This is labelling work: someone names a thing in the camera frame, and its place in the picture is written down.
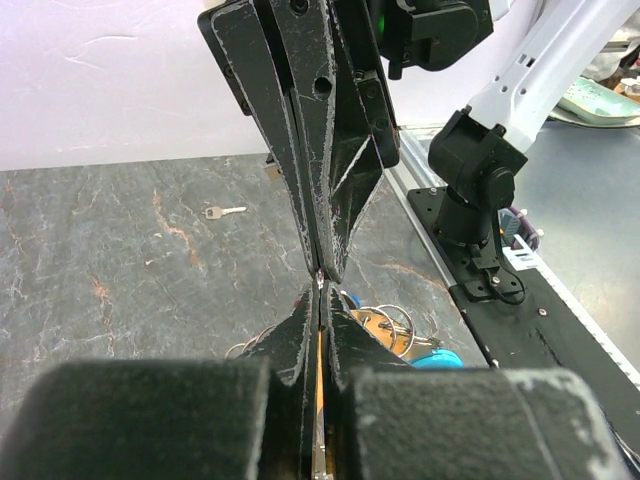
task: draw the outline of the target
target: black cable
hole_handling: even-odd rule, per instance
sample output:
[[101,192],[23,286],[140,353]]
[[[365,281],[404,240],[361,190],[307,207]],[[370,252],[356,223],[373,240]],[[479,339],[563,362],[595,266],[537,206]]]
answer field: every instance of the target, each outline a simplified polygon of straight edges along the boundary
[[527,289],[524,286],[524,283],[520,279],[520,277],[511,270],[510,267],[507,266],[507,260],[504,258],[504,253],[502,252],[502,246],[500,245],[500,223],[498,219],[498,212],[492,212],[491,214],[491,227],[493,229],[493,243],[496,249],[496,256],[498,257],[498,263],[500,264],[500,268],[502,268],[505,272],[515,278],[516,282],[520,285],[520,298],[511,299],[503,295],[498,289],[491,283],[491,274],[488,270],[485,270],[485,274],[487,276],[487,283],[489,284],[489,288],[493,292],[493,294],[500,300],[502,303],[506,303],[507,305],[518,306],[522,305],[522,303],[527,298]]

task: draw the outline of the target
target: silver key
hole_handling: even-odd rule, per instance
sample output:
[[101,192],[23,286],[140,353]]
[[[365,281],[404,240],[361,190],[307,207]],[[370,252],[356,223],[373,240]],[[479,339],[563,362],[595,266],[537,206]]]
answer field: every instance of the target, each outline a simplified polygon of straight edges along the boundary
[[241,213],[246,212],[247,207],[235,207],[235,208],[220,208],[220,207],[209,207],[204,211],[204,216],[207,220],[218,220],[219,218],[224,217],[230,213]]

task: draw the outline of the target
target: gray marble tabletop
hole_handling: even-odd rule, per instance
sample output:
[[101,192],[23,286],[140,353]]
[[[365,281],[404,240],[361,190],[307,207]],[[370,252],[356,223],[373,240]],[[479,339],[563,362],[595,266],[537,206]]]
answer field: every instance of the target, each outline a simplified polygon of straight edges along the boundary
[[[286,318],[308,281],[264,156],[0,173],[0,438],[70,358],[222,357]],[[207,206],[247,207],[206,220]],[[484,361],[390,188],[354,238],[345,288],[407,309]]]

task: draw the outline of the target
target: gray table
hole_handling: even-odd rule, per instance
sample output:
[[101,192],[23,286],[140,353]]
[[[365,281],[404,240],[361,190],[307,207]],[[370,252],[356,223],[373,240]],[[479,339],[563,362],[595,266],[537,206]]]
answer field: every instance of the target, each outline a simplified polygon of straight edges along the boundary
[[[436,131],[409,130],[425,157]],[[546,233],[540,256],[640,369],[640,130],[549,122],[527,156],[515,205]]]
[[[76,357],[221,357],[284,319],[308,281],[263,156],[0,174],[0,437],[42,372]],[[207,221],[206,206],[246,206]],[[386,184],[345,287],[409,310],[484,364]]]

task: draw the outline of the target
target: white wall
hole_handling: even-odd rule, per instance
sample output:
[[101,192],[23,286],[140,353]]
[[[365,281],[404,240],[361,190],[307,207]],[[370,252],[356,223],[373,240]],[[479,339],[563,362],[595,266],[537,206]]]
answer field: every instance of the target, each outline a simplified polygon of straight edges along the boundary
[[[534,0],[449,70],[391,85],[401,124],[444,122],[524,35]],[[196,27],[201,0],[0,4],[0,170],[266,151]]]

